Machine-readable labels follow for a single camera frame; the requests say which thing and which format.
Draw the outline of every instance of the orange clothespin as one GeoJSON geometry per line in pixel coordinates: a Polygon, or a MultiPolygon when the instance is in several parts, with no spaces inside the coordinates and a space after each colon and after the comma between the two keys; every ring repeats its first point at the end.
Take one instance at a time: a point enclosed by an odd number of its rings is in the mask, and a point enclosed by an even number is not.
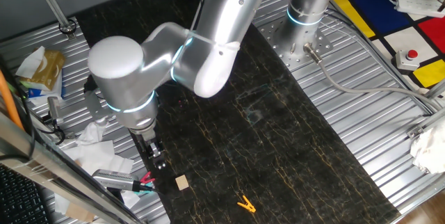
{"type": "Polygon", "coordinates": [[[247,202],[247,204],[243,204],[243,203],[239,203],[239,202],[237,202],[237,204],[244,207],[245,209],[249,210],[249,212],[255,213],[257,210],[253,207],[252,203],[250,203],[250,201],[244,195],[243,195],[243,198],[247,202]]]}

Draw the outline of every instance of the small wooden block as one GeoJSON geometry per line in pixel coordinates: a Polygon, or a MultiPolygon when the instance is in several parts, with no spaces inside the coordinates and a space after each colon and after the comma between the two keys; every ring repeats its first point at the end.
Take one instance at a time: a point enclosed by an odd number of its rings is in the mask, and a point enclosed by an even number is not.
{"type": "Polygon", "coordinates": [[[176,178],[176,184],[178,184],[178,189],[180,191],[188,188],[188,182],[186,176],[182,175],[176,178]]]}

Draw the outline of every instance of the marble pattern surface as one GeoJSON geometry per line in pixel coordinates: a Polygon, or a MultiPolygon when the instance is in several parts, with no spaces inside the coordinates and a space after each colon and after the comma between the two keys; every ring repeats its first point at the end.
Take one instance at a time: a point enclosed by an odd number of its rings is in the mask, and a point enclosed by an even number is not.
{"type": "MultiPolygon", "coordinates": [[[[188,27],[199,0],[114,0],[76,15],[90,45],[142,42],[159,24],[188,27]]],[[[210,99],[157,89],[158,173],[173,223],[390,223],[399,213],[251,26],[226,86],[210,99]],[[177,189],[185,175],[190,187],[177,189]],[[238,206],[245,195],[257,211],[238,206]]]]}

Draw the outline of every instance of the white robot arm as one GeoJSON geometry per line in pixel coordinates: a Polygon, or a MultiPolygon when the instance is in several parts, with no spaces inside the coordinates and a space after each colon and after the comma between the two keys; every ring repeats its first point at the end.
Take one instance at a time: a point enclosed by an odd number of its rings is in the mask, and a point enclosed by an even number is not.
{"type": "MultiPolygon", "coordinates": [[[[95,44],[88,67],[119,123],[148,141],[152,135],[147,133],[152,132],[158,110],[155,89],[163,83],[174,80],[205,98],[220,91],[261,1],[201,0],[190,30],[169,22],[156,28],[141,45],[122,36],[95,44]]],[[[291,1],[282,35],[304,40],[299,43],[301,53],[310,37],[298,37],[307,29],[305,23],[296,24],[291,16],[304,15],[298,19],[316,28],[328,1],[291,1]]],[[[86,93],[88,101],[91,94],[86,93]]],[[[97,105],[95,102],[95,108],[89,107],[93,114],[98,112],[97,105]]]]}

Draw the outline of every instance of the clothespin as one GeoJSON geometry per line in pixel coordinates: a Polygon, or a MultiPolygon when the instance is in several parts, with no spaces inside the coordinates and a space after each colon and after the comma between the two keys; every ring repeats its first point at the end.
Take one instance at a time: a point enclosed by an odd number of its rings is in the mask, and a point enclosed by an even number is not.
{"type": "Polygon", "coordinates": [[[152,172],[148,171],[147,174],[144,175],[144,177],[142,177],[142,179],[140,179],[140,182],[144,183],[144,184],[149,184],[150,182],[154,182],[156,179],[149,179],[149,176],[152,172]]]}
{"type": "Polygon", "coordinates": [[[243,204],[243,203],[239,203],[239,202],[237,202],[237,204],[244,207],[245,209],[249,210],[249,212],[255,213],[257,210],[253,207],[252,203],[250,203],[250,201],[244,195],[243,195],[243,198],[247,202],[247,204],[243,204]]]}

